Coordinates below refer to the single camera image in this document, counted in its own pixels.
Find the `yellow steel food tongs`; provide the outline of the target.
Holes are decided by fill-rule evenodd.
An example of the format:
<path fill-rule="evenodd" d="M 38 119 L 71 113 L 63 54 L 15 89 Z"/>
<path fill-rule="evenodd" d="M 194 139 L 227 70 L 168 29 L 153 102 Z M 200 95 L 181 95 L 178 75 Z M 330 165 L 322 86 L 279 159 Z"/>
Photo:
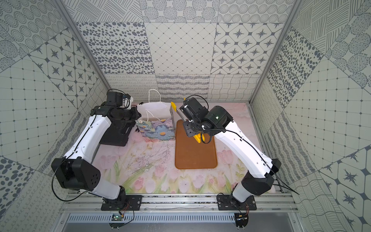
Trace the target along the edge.
<path fill-rule="evenodd" d="M 180 113 L 179 109 L 177 108 L 174 102 L 171 102 L 171 107 L 178 114 L 178 116 L 182 119 L 182 121 L 187 121 L 185 116 L 182 113 Z M 197 135 L 194 135 L 193 137 L 198 143 L 201 143 L 202 139 L 204 139 L 204 136 L 201 135 L 200 133 Z"/>

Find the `floral paper gift bag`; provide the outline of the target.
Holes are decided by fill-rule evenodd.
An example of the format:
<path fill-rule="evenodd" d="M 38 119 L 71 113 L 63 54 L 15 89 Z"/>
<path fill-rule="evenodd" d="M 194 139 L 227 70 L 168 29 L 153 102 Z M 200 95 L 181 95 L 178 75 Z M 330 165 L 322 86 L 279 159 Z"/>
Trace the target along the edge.
<path fill-rule="evenodd" d="M 161 99 L 156 89 L 148 91 L 148 102 L 137 105 L 141 116 L 136 125 L 141 135 L 151 142 L 171 141 L 175 139 L 173 109 L 169 102 Z"/>

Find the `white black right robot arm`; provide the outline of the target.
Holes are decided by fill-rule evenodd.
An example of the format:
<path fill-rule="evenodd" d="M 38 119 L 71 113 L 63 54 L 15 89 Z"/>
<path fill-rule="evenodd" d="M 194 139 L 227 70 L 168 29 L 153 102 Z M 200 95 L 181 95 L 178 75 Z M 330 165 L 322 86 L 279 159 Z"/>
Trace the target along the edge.
<path fill-rule="evenodd" d="M 184 104 L 180 111 L 187 118 L 184 123 L 187 136 L 208 134 L 218 139 L 246 166 L 247 173 L 230 195 L 232 202 L 244 203 L 250 196 L 262 195 L 272 188 L 273 175 L 279 171 L 281 162 L 261 152 L 243 134 L 227 110 L 215 106 L 209 111 L 201 105 Z"/>

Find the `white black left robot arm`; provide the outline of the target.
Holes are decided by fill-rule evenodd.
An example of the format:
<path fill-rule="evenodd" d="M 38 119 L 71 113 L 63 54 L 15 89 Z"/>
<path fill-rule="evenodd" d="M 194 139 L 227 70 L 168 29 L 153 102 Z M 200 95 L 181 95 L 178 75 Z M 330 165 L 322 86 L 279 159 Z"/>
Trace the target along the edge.
<path fill-rule="evenodd" d="M 95 106 L 75 144 L 62 158 L 55 158 L 51 164 L 60 186 L 64 189 L 86 190 L 113 202 L 125 202 L 124 187 L 104 180 L 100 170 L 93 165 L 93 160 L 100 145 L 124 147 L 140 117 L 135 106 L 130 109 L 116 105 Z"/>

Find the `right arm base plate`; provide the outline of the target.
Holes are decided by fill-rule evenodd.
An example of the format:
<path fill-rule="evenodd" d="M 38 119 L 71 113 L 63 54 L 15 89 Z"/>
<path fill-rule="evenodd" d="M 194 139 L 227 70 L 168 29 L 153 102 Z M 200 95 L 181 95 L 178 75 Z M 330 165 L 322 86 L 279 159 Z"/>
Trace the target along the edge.
<path fill-rule="evenodd" d="M 257 210 L 256 201 L 253 195 L 249 196 L 243 203 L 232 198 L 231 195 L 218 194 L 216 196 L 219 211 L 227 210 Z"/>

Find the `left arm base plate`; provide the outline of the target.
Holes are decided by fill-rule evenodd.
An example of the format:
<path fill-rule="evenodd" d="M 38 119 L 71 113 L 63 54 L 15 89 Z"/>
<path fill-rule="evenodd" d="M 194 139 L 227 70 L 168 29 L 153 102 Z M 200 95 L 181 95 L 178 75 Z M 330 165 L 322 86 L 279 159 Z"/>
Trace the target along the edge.
<path fill-rule="evenodd" d="M 139 211 L 142 204 L 143 195 L 126 195 L 124 200 L 103 199 L 101 211 L 128 210 Z"/>

